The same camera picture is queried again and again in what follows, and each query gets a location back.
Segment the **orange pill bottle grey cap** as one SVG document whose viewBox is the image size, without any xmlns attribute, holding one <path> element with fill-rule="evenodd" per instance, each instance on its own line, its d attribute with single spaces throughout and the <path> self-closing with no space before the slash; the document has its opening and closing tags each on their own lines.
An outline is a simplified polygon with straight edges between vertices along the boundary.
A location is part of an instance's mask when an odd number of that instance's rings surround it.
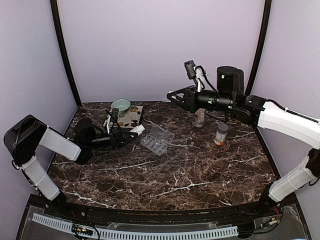
<svg viewBox="0 0 320 240">
<path fill-rule="evenodd" d="M 225 142 L 226 136 L 228 134 L 229 126 L 226 123 L 219 123 L 216 129 L 214 143 L 217 146 L 222 146 Z"/>
</svg>

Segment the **green ceramic bowl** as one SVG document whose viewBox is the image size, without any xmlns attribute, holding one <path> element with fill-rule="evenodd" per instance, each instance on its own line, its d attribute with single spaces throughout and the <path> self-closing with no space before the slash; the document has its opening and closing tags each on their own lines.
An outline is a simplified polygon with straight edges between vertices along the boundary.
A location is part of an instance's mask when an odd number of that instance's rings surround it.
<svg viewBox="0 0 320 240">
<path fill-rule="evenodd" d="M 118 116 L 123 117 L 130 109 L 131 102 L 128 99 L 120 98 L 112 102 L 111 109 L 118 109 Z"/>
</svg>

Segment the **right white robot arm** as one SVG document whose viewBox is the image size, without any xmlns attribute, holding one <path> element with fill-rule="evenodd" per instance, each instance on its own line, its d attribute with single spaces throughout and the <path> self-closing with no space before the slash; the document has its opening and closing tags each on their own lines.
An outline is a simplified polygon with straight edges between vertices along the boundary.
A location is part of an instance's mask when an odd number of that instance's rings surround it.
<svg viewBox="0 0 320 240">
<path fill-rule="evenodd" d="M 182 109 L 195 113 L 198 109 L 222 111 L 243 124 L 273 130 L 311 146 L 302 162 L 284 177 L 269 184 L 255 213 L 266 217 L 291 193 L 320 177 L 320 121 L 292 111 L 272 99 L 244 94 L 244 72 L 232 66 L 217 68 L 217 87 L 205 89 L 208 78 L 202 66 L 193 61 L 184 64 L 194 85 L 171 91 L 167 99 Z"/>
</svg>

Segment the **clear plastic pill organizer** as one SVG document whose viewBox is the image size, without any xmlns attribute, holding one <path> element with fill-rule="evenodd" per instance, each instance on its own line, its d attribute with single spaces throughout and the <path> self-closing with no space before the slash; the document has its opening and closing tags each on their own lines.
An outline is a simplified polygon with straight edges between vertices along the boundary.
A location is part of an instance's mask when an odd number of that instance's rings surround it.
<svg viewBox="0 0 320 240">
<path fill-rule="evenodd" d="M 157 156 L 161 156 L 167 151 L 168 145 L 172 143 L 174 137 L 174 133 L 155 124 L 140 143 Z"/>
</svg>

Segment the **small white pill bottle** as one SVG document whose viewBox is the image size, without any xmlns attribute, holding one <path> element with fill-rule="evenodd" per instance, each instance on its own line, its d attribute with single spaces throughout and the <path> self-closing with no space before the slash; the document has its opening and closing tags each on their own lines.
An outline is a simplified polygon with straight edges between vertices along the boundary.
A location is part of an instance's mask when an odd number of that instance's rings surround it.
<svg viewBox="0 0 320 240">
<path fill-rule="evenodd" d="M 144 132 L 144 130 L 145 130 L 145 127 L 141 124 L 141 125 L 135 126 L 132 130 L 130 130 L 130 132 L 141 135 Z"/>
</svg>

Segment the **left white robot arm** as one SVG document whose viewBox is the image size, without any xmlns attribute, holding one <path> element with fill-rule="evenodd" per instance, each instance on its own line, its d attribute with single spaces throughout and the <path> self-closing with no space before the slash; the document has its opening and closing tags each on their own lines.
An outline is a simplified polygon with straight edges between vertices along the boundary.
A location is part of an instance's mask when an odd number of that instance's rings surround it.
<svg viewBox="0 0 320 240">
<path fill-rule="evenodd" d="M 74 139 L 70 140 L 44 122 L 27 115 L 10 128 L 3 137 L 4 145 L 12 156 L 13 166 L 21 170 L 31 184 L 51 203 L 51 210 L 60 218 L 71 213 L 65 203 L 66 196 L 49 177 L 36 157 L 39 147 L 46 148 L 78 165 L 85 165 L 94 151 L 106 153 L 120 149 L 140 136 L 145 127 L 122 129 L 111 116 L 105 129 L 93 124 L 88 117 L 79 120 L 74 127 Z"/>
</svg>

